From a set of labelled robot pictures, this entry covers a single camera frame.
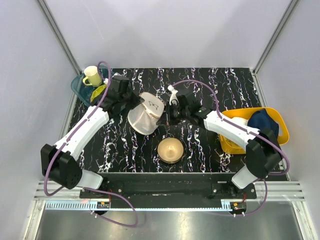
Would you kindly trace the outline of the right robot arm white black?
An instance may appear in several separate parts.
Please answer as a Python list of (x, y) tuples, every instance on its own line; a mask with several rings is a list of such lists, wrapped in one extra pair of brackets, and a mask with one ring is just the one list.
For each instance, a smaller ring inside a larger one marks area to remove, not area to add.
[(191, 93), (171, 93), (165, 105), (165, 115), (168, 125), (188, 120), (193, 125), (226, 137), (245, 151), (245, 166), (233, 175), (227, 185), (228, 195), (232, 198), (239, 198), (245, 187), (257, 179), (265, 179), (281, 160), (288, 159), (271, 129), (259, 130), (235, 123), (217, 110), (202, 106)]

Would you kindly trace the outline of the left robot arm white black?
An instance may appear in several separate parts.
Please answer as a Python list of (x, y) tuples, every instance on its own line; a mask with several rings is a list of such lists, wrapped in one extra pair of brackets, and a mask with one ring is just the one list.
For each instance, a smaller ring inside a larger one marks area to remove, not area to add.
[(113, 75), (106, 89), (93, 100), (80, 121), (54, 145), (45, 144), (40, 150), (41, 170), (46, 181), (52, 180), (69, 190), (89, 188), (97, 198), (108, 193), (104, 178), (93, 171), (82, 169), (77, 160), (92, 137), (123, 110), (131, 110), (143, 102), (133, 91), (131, 81)]

